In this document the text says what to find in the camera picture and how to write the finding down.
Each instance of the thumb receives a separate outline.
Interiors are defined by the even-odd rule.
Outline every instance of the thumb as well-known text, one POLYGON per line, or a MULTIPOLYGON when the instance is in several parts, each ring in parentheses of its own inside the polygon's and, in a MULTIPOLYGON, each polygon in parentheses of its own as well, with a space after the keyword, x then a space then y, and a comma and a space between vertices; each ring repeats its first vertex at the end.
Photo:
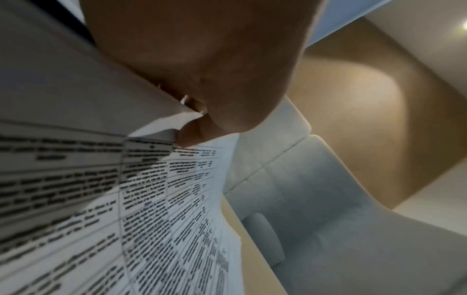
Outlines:
POLYGON ((227 134, 227 131, 219 127, 209 114, 206 114, 201 118, 188 122, 179 131, 177 144, 180 147, 189 147, 227 134))

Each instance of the table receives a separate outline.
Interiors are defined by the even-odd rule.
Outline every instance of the table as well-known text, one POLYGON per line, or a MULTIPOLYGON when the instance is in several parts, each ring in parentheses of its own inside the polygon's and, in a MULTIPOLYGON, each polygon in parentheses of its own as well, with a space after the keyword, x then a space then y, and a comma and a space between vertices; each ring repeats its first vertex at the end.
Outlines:
POLYGON ((287 292, 224 197, 222 197, 221 208, 224 218, 242 241, 242 272, 245 295, 287 295, 287 292))

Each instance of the white ceiling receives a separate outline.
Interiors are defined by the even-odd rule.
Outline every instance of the white ceiling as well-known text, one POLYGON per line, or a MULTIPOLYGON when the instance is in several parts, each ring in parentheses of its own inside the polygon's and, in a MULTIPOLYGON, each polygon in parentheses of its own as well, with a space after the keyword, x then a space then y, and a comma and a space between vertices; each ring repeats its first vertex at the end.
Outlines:
POLYGON ((393 0, 367 18, 467 97, 467 0, 393 0))

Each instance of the paper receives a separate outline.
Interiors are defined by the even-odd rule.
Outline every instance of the paper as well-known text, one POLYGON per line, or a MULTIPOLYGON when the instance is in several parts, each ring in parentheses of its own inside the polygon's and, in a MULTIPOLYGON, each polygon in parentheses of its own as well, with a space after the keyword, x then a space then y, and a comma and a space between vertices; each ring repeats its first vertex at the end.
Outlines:
POLYGON ((0 3, 0 295, 241 295, 220 200, 236 136, 21 1, 0 3))

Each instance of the hand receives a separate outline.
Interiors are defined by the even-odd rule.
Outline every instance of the hand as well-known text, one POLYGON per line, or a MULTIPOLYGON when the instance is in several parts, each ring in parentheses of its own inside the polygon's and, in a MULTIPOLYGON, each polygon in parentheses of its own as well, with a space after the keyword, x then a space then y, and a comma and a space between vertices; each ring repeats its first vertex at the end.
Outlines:
POLYGON ((256 127, 283 98, 322 0, 81 0, 98 48, 207 109, 187 147, 256 127))

